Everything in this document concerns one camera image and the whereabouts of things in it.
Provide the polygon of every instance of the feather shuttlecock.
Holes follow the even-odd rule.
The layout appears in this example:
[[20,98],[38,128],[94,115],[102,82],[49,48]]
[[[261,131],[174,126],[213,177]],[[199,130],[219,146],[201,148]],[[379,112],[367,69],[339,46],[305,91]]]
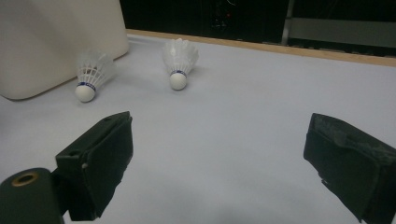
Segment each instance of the feather shuttlecock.
[[78,57],[78,85],[76,96],[81,102],[89,102],[96,91],[116,74],[113,60],[104,53],[87,50]]
[[198,49],[188,40],[172,39],[163,47],[163,62],[170,74],[171,87],[182,90],[187,84],[187,74],[198,61]]

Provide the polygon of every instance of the white container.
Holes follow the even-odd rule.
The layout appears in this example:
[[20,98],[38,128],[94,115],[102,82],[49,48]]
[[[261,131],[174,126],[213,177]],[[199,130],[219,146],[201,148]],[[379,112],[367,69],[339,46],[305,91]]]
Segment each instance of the white container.
[[86,49],[129,49],[119,0],[0,1],[0,94],[25,99],[77,76]]

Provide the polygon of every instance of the shuttlecock cork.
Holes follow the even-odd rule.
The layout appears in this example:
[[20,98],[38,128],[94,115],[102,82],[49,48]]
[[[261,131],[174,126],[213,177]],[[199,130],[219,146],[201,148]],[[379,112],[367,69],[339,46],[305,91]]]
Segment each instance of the shuttlecock cork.
[[113,60],[102,52],[87,50],[78,57],[76,96],[83,102],[93,99],[96,91],[116,74]]
[[172,39],[163,47],[163,62],[170,75],[172,89],[183,90],[187,75],[198,61],[198,49],[188,40]]

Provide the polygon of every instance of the white table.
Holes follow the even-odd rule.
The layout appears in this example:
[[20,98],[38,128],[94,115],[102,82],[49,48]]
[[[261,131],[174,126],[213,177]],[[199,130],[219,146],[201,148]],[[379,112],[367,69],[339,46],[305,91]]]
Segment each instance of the white table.
[[129,37],[118,76],[90,103],[75,97],[76,80],[25,101],[0,98],[1,181],[54,170],[58,152],[128,110],[134,157],[95,223],[358,223],[304,160],[305,135],[315,112],[396,147],[395,67],[195,43],[188,86],[172,91],[166,39]]

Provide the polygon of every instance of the shuttlecock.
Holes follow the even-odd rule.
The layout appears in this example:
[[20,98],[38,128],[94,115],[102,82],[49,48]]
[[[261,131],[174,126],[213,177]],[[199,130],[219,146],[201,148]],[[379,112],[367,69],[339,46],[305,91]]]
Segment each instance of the shuttlecock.
[[116,74],[113,60],[104,53],[87,50],[78,57],[76,96],[81,102],[93,99],[98,88]]
[[198,49],[188,40],[172,39],[163,47],[163,62],[170,74],[172,89],[182,90],[187,84],[187,74],[198,61]]

